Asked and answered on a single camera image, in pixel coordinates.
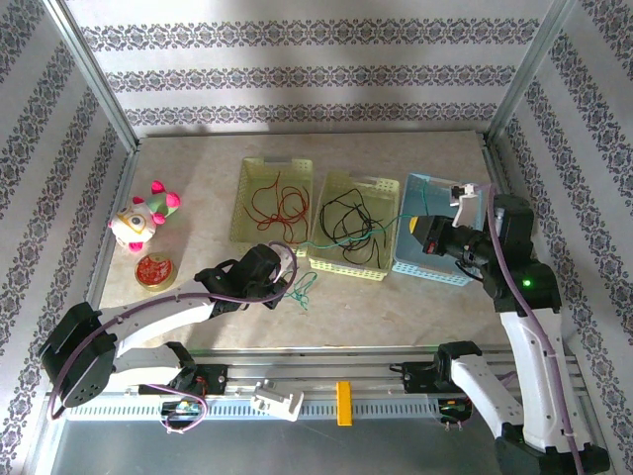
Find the white wall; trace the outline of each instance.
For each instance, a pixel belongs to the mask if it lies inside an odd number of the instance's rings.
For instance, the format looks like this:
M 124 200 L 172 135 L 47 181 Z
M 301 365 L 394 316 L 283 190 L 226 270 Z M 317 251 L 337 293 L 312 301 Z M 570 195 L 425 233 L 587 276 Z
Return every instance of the white wall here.
M 498 144 L 618 473 L 633 472 L 632 4 L 576 3 Z
M 68 0 L 140 137 L 483 131 L 551 0 Z
M 85 299 L 127 153 L 39 0 L 0 0 L 0 474 L 47 385 L 37 351 Z

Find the round tin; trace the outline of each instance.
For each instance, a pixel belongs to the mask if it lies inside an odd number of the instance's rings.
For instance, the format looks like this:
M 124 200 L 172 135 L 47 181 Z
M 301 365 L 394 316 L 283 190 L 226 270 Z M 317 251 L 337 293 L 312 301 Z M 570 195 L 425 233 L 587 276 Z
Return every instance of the round tin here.
M 178 271 L 173 261 L 162 252 L 142 258 L 135 269 L 136 282 L 149 292 L 162 292 L 176 280 Z

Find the beige tile floor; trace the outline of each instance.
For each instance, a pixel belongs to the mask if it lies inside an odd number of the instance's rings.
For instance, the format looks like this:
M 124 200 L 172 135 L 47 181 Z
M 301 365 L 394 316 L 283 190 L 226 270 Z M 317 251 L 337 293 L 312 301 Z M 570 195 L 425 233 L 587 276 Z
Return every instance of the beige tile floor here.
M 315 194 L 331 168 L 398 179 L 402 187 L 409 172 L 489 181 L 472 132 L 147 139 L 131 197 L 148 195 L 151 181 L 160 179 L 181 195 L 183 206 L 141 253 L 117 246 L 101 307 L 152 295 L 134 278 L 135 264 L 146 253 L 170 254 L 179 267 L 176 283 L 239 257 L 228 243 L 228 228 L 241 160 L 257 155 L 311 158 Z M 310 264 L 302 258 L 300 266 L 301 275 Z M 307 311 L 290 299 L 275 311 L 251 306 L 167 333 L 149 345 L 175 339 L 189 349 L 423 345 L 458 339 L 507 343 L 478 283 L 455 287 L 393 272 L 381 283 L 319 272 L 309 295 Z

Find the green basket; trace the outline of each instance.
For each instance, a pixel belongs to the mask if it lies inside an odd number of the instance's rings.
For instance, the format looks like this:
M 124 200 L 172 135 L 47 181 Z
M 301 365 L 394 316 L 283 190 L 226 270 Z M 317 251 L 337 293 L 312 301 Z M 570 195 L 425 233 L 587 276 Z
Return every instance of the green basket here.
M 259 188 L 265 188 L 273 184 L 279 174 L 279 189 L 285 186 L 294 186 L 309 193 L 309 207 L 313 202 L 313 163 L 304 158 L 264 158 L 247 157 L 241 163 L 239 173 L 239 185 L 235 208 L 230 224 L 228 240 L 235 246 L 240 255 L 244 255 L 254 245 L 271 240 L 284 240 L 284 226 L 273 223 L 267 230 L 257 229 L 257 223 L 250 219 L 244 207 L 253 217 L 258 217 L 251 205 L 253 193 Z M 277 198 L 272 190 L 265 190 L 257 195 L 257 208 L 267 216 L 277 212 Z M 307 224 L 303 221 L 293 225 L 295 240 L 305 241 L 310 236 L 312 209 L 306 214 Z M 290 244 L 297 256 L 306 255 L 306 247 L 298 247 Z
M 380 221 L 383 225 L 386 225 L 398 215 L 400 206 L 400 183 L 398 181 L 368 176 L 354 177 L 345 171 L 330 171 L 321 188 L 318 206 L 316 207 L 316 221 L 313 226 L 313 236 L 311 239 L 313 243 L 316 245 L 332 244 L 332 241 L 324 234 L 320 227 L 318 214 L 324 203 L 354 188 L 358 188 L 362 193 L 365 206 L 373 220 Z M 333 213 L 327 213 L 324 222 L 325 227 L 328 230 L 333 229 L 341 217 L 342 211 L 340 212 L 340 216 L 336 210 L 334 210 Z M 354 227 L 354 229 L 360 229 L 362 222 L 356 215 L 350 215 L 348 220 L 347 223 L 350 225 L 350 229 L 352 227 Z M 319 249 L 311 246 L 308 249 L 310 265 L 313 269 L 327 272 L 335 272 L 337 274 L 361 277 L 364 279 L 383 280 L 392 268 L 397 228 L 395 225 L 388 227 L 386 231 L 387 246 L 383 246 L 382 233 L 373 234 L 373 238 L 376 238 L 378 241 L 380 250 L 380 267 L 378 266 L 378 252 L 374 252 L 374 256 L 367 263 L 355 265 L 347 262 L 343 258 L 343 249 L 339 246 L 329 249 Z M 363 249 L 349 253 L 348 256 L 353 256 L 354 260 L 362 262 L 370 257 L 371 252 L 372 246 L 367 245 Z

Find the plush toy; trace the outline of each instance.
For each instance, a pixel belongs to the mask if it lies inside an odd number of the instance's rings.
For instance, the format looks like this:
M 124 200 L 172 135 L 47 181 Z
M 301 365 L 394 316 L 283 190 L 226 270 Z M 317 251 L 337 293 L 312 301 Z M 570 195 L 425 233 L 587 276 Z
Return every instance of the plush toy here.
M 108 224 L 117 242 L 133 252 L 140 251 L 142 245 L 154 236 L 156 227 L 164 225 L 167 217 L 180 206 L 180 197 L 173 192 L 167 193 L 160 181 L 151 184 L 151 195 L 147 201 L 134 196 Z

